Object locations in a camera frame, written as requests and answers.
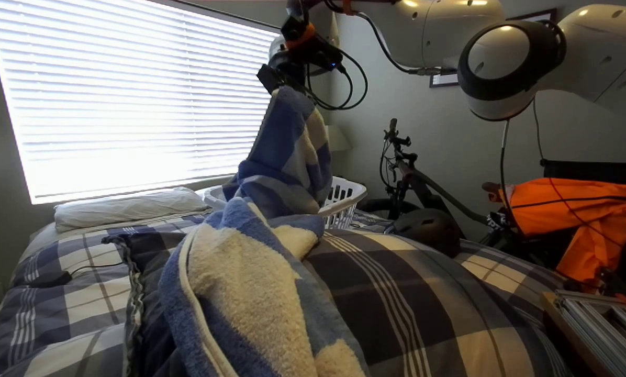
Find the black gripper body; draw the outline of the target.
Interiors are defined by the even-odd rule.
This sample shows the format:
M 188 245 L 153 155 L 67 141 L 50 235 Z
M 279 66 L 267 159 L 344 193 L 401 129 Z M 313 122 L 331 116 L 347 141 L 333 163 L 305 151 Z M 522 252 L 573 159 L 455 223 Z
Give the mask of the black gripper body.
M 272 56 L 258 70 L 258 80 L 268 92 L 281 85 L 303 90 L 313 65 L 326 74 L 340 69 L 342 59 L 342 51 L 316 32 L 307 11 L 292 11 L 281 26 L 281 38 L 274 41 Z

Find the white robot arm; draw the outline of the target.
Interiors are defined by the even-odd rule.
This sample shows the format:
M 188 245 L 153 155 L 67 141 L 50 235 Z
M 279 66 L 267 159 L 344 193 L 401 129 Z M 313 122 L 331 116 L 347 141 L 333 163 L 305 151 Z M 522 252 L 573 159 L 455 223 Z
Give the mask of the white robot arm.
M 397 69 L 453 74 L 470 111 L 485 122 L 516 116 L 543 90 L 626 115 L 624 4 L 584 4 L 560 20 L 525 20 L 510 18 L 500 0 L 288 0 L 276 51 L 258 70 L 267 90 L 303 90 L 313 66 L 344 65 L 344 52 L 310 18 L 316 4 L 365 18 Z

